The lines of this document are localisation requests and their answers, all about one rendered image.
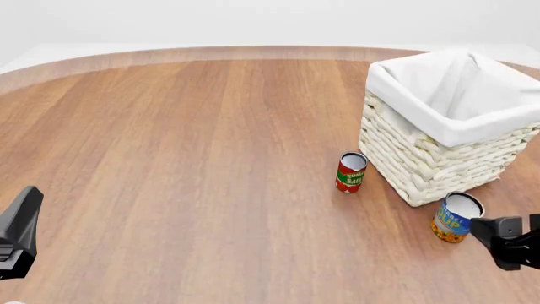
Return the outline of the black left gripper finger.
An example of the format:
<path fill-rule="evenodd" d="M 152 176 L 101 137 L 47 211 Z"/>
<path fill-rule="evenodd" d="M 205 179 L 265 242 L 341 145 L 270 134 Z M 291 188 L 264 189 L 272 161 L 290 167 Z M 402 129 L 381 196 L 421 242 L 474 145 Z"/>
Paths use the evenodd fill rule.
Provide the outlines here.
<path fill-rule="evenodd" d="M 0 214 L 0 245 L 37 253 L 37 221 L 44 194 L 35 186 L 25 187 Z"/>

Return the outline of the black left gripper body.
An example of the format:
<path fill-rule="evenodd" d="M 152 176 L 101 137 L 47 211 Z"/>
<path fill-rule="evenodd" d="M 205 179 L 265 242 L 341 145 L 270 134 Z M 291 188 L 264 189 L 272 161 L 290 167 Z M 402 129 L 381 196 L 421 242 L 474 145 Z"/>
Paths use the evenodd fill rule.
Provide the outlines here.
<path fill-rule="evenodd" d="M 34 247 L 24 247 L 0 238 L 0 280 L 25 278 L 35 257 Z"/>

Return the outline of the blue alphabet soup can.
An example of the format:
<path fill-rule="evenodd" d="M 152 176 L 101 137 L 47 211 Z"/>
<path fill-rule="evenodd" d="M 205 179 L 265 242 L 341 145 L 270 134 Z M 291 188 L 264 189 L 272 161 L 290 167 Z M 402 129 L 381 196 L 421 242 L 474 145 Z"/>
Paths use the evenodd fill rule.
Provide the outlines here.
<path fill-rule="evenodd" d="M 472 220 L 484 216 L 481 202 L 465 192 L 447 194 L 435 213 L 431 229 L 441 240 L 450 243 L 462 242 L 470 232 Z"/>

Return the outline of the white woven basket with liner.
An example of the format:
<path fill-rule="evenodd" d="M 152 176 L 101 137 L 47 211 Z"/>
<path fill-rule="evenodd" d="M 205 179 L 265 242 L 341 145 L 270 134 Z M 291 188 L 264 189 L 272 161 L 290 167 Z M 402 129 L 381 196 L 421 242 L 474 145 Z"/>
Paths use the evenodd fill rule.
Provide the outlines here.
<path fill-rule="evenodd" d="M 469 50 L 369 66 L 359 148 L 410 206 L 497 179 L 540 134 L 540 75 Z"/>

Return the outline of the red tomato sauce can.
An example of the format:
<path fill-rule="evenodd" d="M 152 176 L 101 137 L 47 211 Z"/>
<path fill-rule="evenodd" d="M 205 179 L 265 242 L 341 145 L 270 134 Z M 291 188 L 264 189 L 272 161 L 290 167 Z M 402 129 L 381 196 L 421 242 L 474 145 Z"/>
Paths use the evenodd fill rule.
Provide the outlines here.
<path fill-rule="evenodd" d="M 365 178 L 368 164 L 367 157 L 358 151 L 343 154 L 338 164 L 335 179 L 337 189 L 344 193 L 358 192 Z"/>

